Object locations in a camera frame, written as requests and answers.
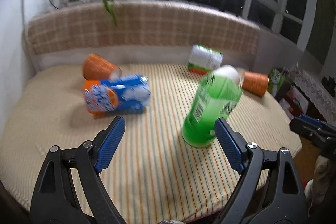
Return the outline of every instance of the cable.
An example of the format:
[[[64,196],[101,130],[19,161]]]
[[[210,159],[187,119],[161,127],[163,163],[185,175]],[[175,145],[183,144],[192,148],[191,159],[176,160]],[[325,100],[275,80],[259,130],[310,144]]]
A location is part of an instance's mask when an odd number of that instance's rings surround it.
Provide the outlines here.
[[[38,71],[41,71],[41,68],[40,68],[40,65],[39,63],[36,61],[36,58],[35,56],[33,56],[33,54],[28,50],[29,48],[29,45],[28,45],[28,34],[27,34],[27,28],[26,28],[26,20],[25,20],[25,1],[24,0],[21,0],[21,15],[22,15],[22,28],[23,28],[23,37],[24,37],[24,41],[25,43],[24,44],[24,50],[26,51],[27,50],[27,53],[28,55],[31,57],[31,61],[33,63],[33,67],[35,69],[35,72],[38,72]]]
[[[51,5],[53,5],[57,10],[59,10],[59,8],[57,8],[57,7],[51,2],[51,0],[49,0],[49,2],[50,2]]]

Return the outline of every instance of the white bottle cap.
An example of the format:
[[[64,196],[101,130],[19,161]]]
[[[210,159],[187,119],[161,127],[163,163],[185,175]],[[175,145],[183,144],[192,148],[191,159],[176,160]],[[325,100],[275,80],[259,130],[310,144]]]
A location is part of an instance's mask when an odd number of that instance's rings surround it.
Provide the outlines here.
[[[213,74],[218,75],[218,76],[228,77],[233,81],[233,83],[239,86],[239,82],[240,82],[239,73],[234,67],[230,65],[225,65],[225,66],[220,67],[217,70],[214,70]]]

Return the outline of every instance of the barcode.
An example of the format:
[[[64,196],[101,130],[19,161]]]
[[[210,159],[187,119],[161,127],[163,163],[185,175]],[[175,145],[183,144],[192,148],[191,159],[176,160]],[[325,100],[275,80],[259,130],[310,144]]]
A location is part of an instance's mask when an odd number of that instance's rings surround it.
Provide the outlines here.
[[[198,102],[198,105],[196,106],[194,110],[194,117],[197,122],[200,122],[203,111],[204,111],[204,107],[201,105],[201,102]]]

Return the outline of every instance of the lace cloth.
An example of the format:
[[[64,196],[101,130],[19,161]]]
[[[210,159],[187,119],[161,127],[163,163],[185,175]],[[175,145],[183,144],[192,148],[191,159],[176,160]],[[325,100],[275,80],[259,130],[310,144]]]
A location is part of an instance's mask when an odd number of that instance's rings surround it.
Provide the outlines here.
[[[311,72],[292,70],[295,84],[305,93],[328,123],[336,126],[336,101],[324,88],[319,78]]]

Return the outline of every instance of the white wall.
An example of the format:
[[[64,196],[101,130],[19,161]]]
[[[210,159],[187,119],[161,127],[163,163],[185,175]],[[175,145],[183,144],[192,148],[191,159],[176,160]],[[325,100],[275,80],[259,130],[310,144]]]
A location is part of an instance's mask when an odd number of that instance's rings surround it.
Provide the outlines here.
[[[317,60],[310,52],[304,51],[301,60],[299,62],[300,68],[311,71],[316,75],[319,75],[323,65]]]
[[[44,12],[48,0],[24,0],[25,22]],[[8,116],[34,75],[22,39],[21,0],[0,0],[0,136]]]
[[[323,68],[320,73],[320,77],[335,77],[336,78],[336,16],[334,21],[334,31],[333,36],[331,37],[330,47],[325,58]]]
[[[290,40],[260,29],[260,40],[253,71],[268,74],[273,67],[291,68],[303,52]]]

